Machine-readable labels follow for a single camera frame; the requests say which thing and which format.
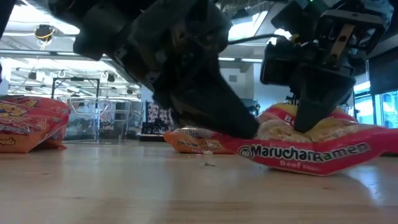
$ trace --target black equipment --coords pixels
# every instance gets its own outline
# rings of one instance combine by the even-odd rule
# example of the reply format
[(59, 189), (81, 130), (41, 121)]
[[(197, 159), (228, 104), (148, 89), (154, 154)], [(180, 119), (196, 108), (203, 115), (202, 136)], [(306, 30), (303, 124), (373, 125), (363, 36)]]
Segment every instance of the black equipment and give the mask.
[[(49, 0), (49, 8), (80, 29), (74, 52), (111, 57), (161, 107), (172, 108), (177, 124), (239, 138), (256, 134), (259, 124), (221, 76), (218, 54), (228, 44), (277, 35), (228, 42), (231, 20), (210, 0)], [(261, 81), (288, 85), (300, 98), (297, 130), (310, 129), (349, 97), (354, 78), (345, 58), (349, 49), (372, 51), (386, 30), (381, 16), (359, 0), (332, 9), (321, 0), (295, 0), (272, 20), (299, 38), (266, 48)], [(364, 32), (372, 37), (355, 41)]]

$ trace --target instant noodle package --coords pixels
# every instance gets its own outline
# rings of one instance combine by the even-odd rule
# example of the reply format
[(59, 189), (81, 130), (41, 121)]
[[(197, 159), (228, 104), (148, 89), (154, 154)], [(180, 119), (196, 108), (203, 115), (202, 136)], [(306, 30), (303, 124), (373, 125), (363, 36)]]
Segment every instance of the instant noodle package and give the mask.
[(65, 148), (62, 139), (69, 119), (68, 105), (33, 96), (0, 100), (0, 152), (27, 153), (33, 148)]
[(182, 128), (163, 134), (164, 139), (175, 150), (182, 153), (206, 154), (233, 154), (211, 137), (214, 132), (199, 128)]
[(306, 133), (293, 128), (297, 106), (279, 103), (259, 117), (254, 139), (214, 134), (224, 148), (254, 162), (304, 174), (329, 175), (369, 161), (383, 152), (398, 152), (398, 130), (359, 124), (336, 109)]

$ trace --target metal frame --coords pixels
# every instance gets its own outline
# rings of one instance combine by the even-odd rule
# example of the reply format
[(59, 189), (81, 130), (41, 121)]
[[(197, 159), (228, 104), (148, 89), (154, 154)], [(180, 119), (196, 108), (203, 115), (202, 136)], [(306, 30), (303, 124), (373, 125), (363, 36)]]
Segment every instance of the metal frame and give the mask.
[(54, 99), (54, 93), (57, 86), (55, 86), (57, 80), (70, 80), (72, 82), (83, 82), (85, 80), (89, 81), (96, 81), (97, 88), (96, 88), (96, 95), (95, 97), (98, 98), (100, 96), (100, 79), (99, 78), (80, 78), (80, 77), (71, 77), (71, 78), (53, 78), (52, 79), (52, 88), (51, 88), (51, 99)]

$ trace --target crushed noodle package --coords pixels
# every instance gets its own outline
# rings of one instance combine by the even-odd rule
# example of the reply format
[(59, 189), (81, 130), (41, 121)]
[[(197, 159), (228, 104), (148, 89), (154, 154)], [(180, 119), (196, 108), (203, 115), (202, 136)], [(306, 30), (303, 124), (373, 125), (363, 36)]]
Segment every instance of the crushed noodle package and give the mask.
[(279, 103), (259, 117), (252, 140), (215, 134), (225, 148), (254, 162), (304, 174), (329, 175), (369, 161), (383, 152), (397, 152), (398, 130), (359, 124), (335, 109), (306, 133), (293, 129), (297, 106)]
[(214, 132), (200, 128), (182, 128), (163, 134), (167, 143), (175, 150), (183, 153), (206, 154), (233, 154), (224, 149), (217, 141), (211, 139)]
[(34, 147), (64, 148), (68, 106), (55, 100), (18, 96), (0, 101), (0, 152), (27, 153)]

